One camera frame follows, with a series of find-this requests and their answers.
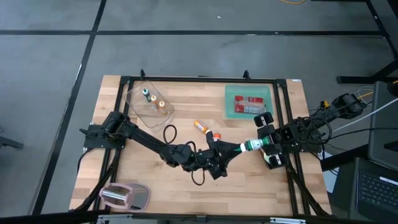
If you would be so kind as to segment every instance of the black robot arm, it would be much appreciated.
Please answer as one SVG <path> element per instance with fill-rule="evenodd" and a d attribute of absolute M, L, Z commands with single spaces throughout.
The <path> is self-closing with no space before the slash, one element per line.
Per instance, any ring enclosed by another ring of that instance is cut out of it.
<path fill-rule="evenodd" d="M 353 94 L 344 94 L 332 101 L 330 105 L 321 103 L 314 114 L 308 117 L 298 117 L 283 127 L 275 129 L 271 124 L 274 120 L 270 113 L 264 113 L 254 118 L 258 138 L 270 136 L 272 145 L 262 146 L 267 156 L 270 169 L 287 166 L 286 156 L 291 152 L 320 152 L 321 145 L 331 138 L 329 122 L 337 118 L 352 119 L 359 116 L 366 104 Z M 320 128 L 328 127 L 328 138 L 323 139 Z"/>
<path fill-rule="evenodd" d="M 118 141 L 121 138 L 132 139 L 157 153 L 170 167 L 181 166 L 187 172 L 198 169 L 208 170 L 213 179 L 221 176 L 226 177 L 228 163 L 241 153 L 234 151 L 234 149 L 239 147 L 239 144 L 224 141 L 214 142 L 211 131 L 206 133 L 206 141 L 209 146 L 209 149 L 206 150 L 197 150 L 195 143 L 192 141 L 185 144 L 171 144 L 165 139 L 165 132 L 169 127 L 175 129 L 174 126 L 166 126 L 164 129 L 165 142 L 162 142 L 130 122 L 128 116 L 120 112 L 110 112 L 102 124 L 101 129 L 103 132 L 100 137 L 108 141 Z"/>

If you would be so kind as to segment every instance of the gray floor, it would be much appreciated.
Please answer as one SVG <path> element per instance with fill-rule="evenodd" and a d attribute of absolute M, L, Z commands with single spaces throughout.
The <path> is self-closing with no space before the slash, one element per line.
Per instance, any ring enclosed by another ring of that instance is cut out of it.
<path fill-rule="evenodd" d="M 0 29 L 88 29 L 100 0 L 3 0 Z M 398 21 L 384 1 L 374 1 L 395 40 Z M 376 30 L 363 3 L 278 0 L 108 0 L 100 30 Z M 68 101 L 88 36 L 0 35 L 0 127 L 23 141 L 22 150 L 0 151 L 0 217 L 25 215 Z M 44 213 L 68 210 L 81 155 L 79 128 L 91 121 L 103 75 L 302 79 L 309 108 L 352 93 L 361 85 L 338 85 L 338 75 L 371 75 L 392 61 L 383 39 L 259 36 L 97 36 L 65 142 L 45 201 Z M 339 120 L 332 127 L 346 124 Z M 368 128 L 369 120 L 345 131 Z M 333 141 L 351 149 L 367 133 Z"/>

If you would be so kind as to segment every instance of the green tray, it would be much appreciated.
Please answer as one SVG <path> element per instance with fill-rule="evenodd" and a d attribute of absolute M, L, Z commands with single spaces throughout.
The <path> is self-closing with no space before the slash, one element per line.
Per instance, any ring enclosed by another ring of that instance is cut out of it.
<path fill-rule="evenodd" d="M 235 96 L 261 97 L 266 103 L 266 111 L 274 115 L 271 92 L 268 86 L 260 85 L 226 85 L 225 86 L 225 116 L 228 119 L 253 119 L 256 114 L 235 113 Z"/>

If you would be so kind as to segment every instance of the transparent bin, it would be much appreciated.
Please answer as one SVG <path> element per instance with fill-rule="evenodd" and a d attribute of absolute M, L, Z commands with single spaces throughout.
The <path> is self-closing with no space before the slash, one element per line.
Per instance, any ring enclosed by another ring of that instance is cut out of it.
<path fill-rule="evenodd" d="M 152 102 L 148 102 L 144 94 L 143 89 L 149 91 L 150 96 L 155 95 L 157 98 L 158 106 L 159 102 L 163 101 L 167 110 L 166 114 L 160 112 L 160 108 L 154 108 Z M 124 96 L 124 99 L 129 104 L 130 108 L 135 112 L 139 119 L 148 127 L 154 131 L 158 131 L 164 128 L 168 123 L 173 120 L 174 106 L 171 105 L 166 98 L 153 86 L 149 81 L 142 82 L 138 86 L 135 86 L 132 90 L 128 91 Z"/>

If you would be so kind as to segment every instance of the wooden tabletop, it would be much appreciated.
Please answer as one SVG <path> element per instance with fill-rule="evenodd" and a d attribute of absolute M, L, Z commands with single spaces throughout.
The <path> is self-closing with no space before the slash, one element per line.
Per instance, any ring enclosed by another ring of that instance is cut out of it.
<path fill-rule="evenodd" d="M 95 124 L 101 124 L 114 109 L 119 81 L 120 76 L 104 76 L 93 115 Z M 193 126 L 195 119 L 203 121 L 214 133 L 220 133 L 223 141 L 241 143 L 257 137 L 257 128 L 253 120 L 225 118 L 224 90 L 225 85 L 229 83 L 152 83 L 175 107 L 174 120 L 171 124 L 177 127 L 178 135 L 174 144 L 194 141 L 197 148 L 208 148 L 205 135 Z M 275 110 L 271 84 L 242 85 L 269 86 Z M 301 81 L 287 80 L 287 86 L 293 117 L 308 116 Z M 279 95 L 286 123 L 282 89 L 279 90 Z M 123 111 L 123 106 L 122 100 L 120 111 Z M 129 116 L 142 130 L 163 141 L 162 131 L 151 131 L 132 110 L 129 110 Z M 274 126 L 278 128 L 276 115 L 274 119 Z M 81 161 L 70 208 L 79 206 L 97 184 L 103 155 L 104 149 L 94 149 Z M 309 153 L 301 153 L 301 160 L 306 186 L 322 208 L 330 213 L 319 161 Z M 159 155 L 132 140 L 127 140 L 121 154 L 116 182 L 138 182 L 147 185 L 151 190 L 147 213 L 292 215 L 286 171 L 284 168 L 269 170 L 260 151 L 242 153 L 229 163 L 227 171 L 227 177 L 220 177 L 217 180 L 213 180 L 206 171 L 206 182 L 202 186 L 197 186 L 192 182 L 190 173 L 184 172 L 181 167 L 171 168 L 160 160 Z M 201 171 L 196 171 L 194 177 L 197 181 L 201 181 Z M 299 192 L 296 186 L 298 208 L 302 213 Z"/>

